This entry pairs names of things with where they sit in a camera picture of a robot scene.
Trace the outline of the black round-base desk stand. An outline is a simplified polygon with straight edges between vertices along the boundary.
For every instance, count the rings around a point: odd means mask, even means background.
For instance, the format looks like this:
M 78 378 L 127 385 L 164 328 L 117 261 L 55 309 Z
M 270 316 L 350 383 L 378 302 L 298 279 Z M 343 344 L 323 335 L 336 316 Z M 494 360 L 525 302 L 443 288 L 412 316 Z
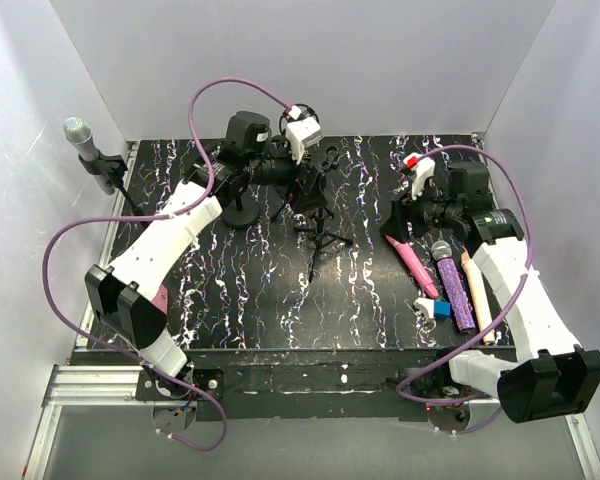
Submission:
M 221 220 L 231 229 L 242 230 L 256 224 L 260 215 L 259 203 L 251 196 L 242 194 L 223 210 Z

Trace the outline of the black tripod stand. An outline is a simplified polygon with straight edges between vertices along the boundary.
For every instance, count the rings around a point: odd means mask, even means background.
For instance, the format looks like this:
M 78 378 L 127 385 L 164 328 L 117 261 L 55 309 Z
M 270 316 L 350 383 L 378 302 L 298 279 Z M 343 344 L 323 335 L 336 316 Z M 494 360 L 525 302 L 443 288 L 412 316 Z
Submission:
M 327 208 L 326 175 L 338 167 L 339 150 L 320 146 L 324 135 L 316 111 L 304 103 L 292 104 L 281 114 L 279 130 L 291 172 L 283 183 L 283 203 L 269 219 L 276 221 L 286 206 L 295 214 Z
M 304 165 L 304 168 L 317 167 L 323 171 L 326 176 L 328 173 L 335 171 L 339 167 L 339 149 L 336 146 L 328 146 L 324 150 L 318 149 L 311 157 L 316 159 L 316 162 Z M 334 244 L 341 243 L 346 246 L 352 246 L 354 240 L 347 238 L 326 229 L 326 220 L 333 219 L 335 213 L 327 206 L 316 210 L 293 210 L 296 214 L 308 214 L 309 219 L 314 222 L 312 227 L 295 227 L 294 232 L 296 234 L 304 233 L 307 236 L 309 242 L 313 243 L 314 252 L 311 257 L 311 262 L 308 271 L 308 282 L 311 283 L 314 278 L 316 261 L 319 254 L 326 247 Z

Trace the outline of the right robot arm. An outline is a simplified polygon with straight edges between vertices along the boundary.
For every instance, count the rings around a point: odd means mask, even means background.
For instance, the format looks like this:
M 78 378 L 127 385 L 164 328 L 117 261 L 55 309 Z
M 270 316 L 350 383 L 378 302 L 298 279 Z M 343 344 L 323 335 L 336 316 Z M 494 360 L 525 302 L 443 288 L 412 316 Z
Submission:
M 473 396 L 497 399 L 515 423 L 584 412 L 600 384 L 600 351 L 586 350 L 559 317 L 529 260 L 531 243 L 515 215 L 496 210 L 487 168 L 477 162 L 450 166 L 445 195 L 428 185 L 435 164 L 411 157 L 406 162 L 411 191 L 392 204 L 385 232 L 415 235 L 433 227 L 452 230 L 469 248 L 480 279 L 486 280 L 513 337 L 515 361 L 477 348 L 478 339 L 453 350 L 407 376 L 396 387 L 404 399 L 424 399 L 409 391 L 421 379 L 432 380 L 444 397 L 468 388 Z

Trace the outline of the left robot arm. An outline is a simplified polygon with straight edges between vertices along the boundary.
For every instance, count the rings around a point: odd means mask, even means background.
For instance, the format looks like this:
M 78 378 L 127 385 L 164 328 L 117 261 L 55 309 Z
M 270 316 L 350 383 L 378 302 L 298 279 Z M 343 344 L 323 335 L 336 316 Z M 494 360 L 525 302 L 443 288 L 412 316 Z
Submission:
M 281 189 L 284 205 L 296 214 L 327 210 L 324 169 L 328 156 L 315 111 L 294 105 L 272 135 L 269 120 L 239 111 L 224 138 L 198 145 L 184 178 L 158 215 L 123 253 L 85 276 L 94 316 L 121 337 L 148 367 L 162 371 L 158 387 L 173 400 L 185 398 L 193 377 L 185 353 L 167 331 L 155 303 L 172 266 L 207 226 L 224 219 L 252 185 Z

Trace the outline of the beige peach microphone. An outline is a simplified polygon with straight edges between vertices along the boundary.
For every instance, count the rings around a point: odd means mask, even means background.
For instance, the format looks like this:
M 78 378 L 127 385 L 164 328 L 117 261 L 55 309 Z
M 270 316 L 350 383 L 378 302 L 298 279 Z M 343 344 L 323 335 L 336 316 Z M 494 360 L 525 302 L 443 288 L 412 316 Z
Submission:
M 483 332 L 492 323 L 483 275 L 467 251 L 461 254 L 461 266 L 470 289 L 477 325 L 479 331 Z

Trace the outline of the purple glitter microphone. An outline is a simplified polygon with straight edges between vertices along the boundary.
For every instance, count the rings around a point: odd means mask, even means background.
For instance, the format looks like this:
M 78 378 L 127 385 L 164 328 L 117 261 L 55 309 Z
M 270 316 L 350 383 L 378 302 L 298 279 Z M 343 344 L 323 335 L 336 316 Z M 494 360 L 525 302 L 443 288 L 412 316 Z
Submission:
M 476 323 L 472 315 L 469 299 L 452 256 L 452 249 L 444 240 L 431 246 L 431 255 L 436 263 L 440 278 L 446 291 L 458 329 L 462 332 L 475 330 Z

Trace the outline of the pink tall microphone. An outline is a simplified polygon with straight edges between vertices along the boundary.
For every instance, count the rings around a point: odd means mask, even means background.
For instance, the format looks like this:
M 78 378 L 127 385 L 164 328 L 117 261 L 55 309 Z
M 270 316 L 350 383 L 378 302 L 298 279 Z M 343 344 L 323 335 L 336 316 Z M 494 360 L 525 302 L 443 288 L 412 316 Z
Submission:
M 385 239 L 402 259 L 423 293 L 431 299 L 437 299 L 439 292 L 434 285 L 434 281 L 413 248 L 408 243 L 401 243 L 389 235 L 386 235 Z

